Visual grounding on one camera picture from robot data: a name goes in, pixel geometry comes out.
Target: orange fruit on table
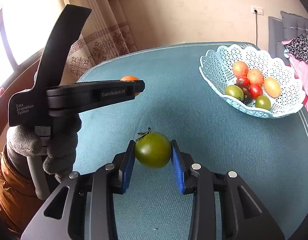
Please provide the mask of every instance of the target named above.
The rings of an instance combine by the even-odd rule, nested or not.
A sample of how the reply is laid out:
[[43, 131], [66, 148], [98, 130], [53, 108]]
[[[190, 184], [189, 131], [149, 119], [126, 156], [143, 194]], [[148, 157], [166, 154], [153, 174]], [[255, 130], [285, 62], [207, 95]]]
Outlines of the orange fruit on table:
[[246, 76], [248, 73], [248, 66], [242, 62], [242, 61], [237, 61], [233, 65], [233, 74], [236, 77], [240, 76]]
[[262, 72], [257, 68], [252, 68], [247, 73], [247, 78], [249, 79], [250, 84], [258, 84], [261, 86], [264, 82], [264, 76]]
[[121, 78], [121, 81], [134, 81], [134, 80], [140, 80], [140, 79], [134, 76], [125, 76]]

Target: pink clothing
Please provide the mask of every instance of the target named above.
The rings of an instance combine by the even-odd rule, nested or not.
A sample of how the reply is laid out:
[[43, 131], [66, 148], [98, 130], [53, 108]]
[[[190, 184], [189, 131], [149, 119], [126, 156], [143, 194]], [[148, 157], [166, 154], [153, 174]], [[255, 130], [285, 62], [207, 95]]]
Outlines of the pink clothing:
[[290, 40], [290, 41], [282, 41], [281, 43], [282, 43], [283, 45], [286, 45], [286, 44], [288, 44], [288, 43], [291, 43], [291, 41], [292, 41], [292, 40]]
[[[289, 56], [289, 61], [294, 68], [296, 75], [303, 83], [303, 90], [308, 96], [308, 64], [304, 61], [297, 60], [291, 53], [287, 53], [287, 55]], [[303, 103], [305, 104], [305, 108], [308, 112], [308, 98], [307, 102], [304, 101]]]

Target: table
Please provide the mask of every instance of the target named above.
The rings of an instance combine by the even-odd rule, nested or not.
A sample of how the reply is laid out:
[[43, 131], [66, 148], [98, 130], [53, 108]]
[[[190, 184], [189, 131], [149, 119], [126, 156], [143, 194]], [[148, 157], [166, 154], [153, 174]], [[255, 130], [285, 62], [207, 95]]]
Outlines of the table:
[[[308, 114], [262, 119], [233, 108], [209, 87], [198, 67], [207, 50], [244, 42], [184, 43], [118, 57], [90, 69], [79, 81], [133, 75], [145, 82], [135, 100], [80, 114], [77, 159], [81, 174], [124, 152], [137, 132], [176, 139], [183, 152], [213, 172], [234, 170], [273, 215], [286, 238], [308, 212]], [[221, 239], [217, 194], [217, 239]], [[171, 163], [150, 170], [135, 161], [126, 194], [114, 196], [118, 238], [187, 239], [192, 195], [181, 195]]]

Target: gray glove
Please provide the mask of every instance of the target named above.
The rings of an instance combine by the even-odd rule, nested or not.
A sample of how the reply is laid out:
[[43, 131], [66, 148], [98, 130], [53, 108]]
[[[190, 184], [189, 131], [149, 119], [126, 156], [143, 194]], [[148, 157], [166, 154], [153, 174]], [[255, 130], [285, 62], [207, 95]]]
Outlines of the gray glove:
[[[55, 174], [61, 182], [73, 171], [78, 143], [77, 132], [81, 129], [78, 115], [54, 118], [53, 136], [47, 145], [47, 157], [43, 169]], [[33, 130], [24, 125], [10, 127], [6, 134], [8, 160], [22, 176], [30, 179], [27, 156], [35, 156], [42, 150], [42, 141]]]

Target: fruit basket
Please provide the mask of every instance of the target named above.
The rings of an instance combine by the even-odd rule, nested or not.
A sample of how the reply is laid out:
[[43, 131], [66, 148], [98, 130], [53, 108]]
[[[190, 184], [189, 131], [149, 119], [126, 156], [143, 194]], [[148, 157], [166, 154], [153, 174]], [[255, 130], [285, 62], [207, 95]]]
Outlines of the fruit basket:
[[[273, 77], [278, 81], [281, 86], [279, 97], [272, 98], [263, 91], [263, 95], [270, 100], [270, 110], [255, 107], [254, 99], [245, 105], [232, 96], [224, 95], [225, 88], [236, 83], [237, 77], [232, 67], [237, 61], [245, 62], [249, 69], [259, 69], [264, 78]], [[254, 47], [242, 49], [235, 44], [230, 47], [219, 46], [216, 52], [208, 50], [206, 55], [201, 56], [200, 63], [201, 75], [211, 88], [230, 105], [246, 114], [261, 118], [281, 118], [303, 107], [305, 92], [302, 82], [295, 79], [293, 68], [285, 66], [280, 58], [271, 58], [265, 50], [256, 50]]]

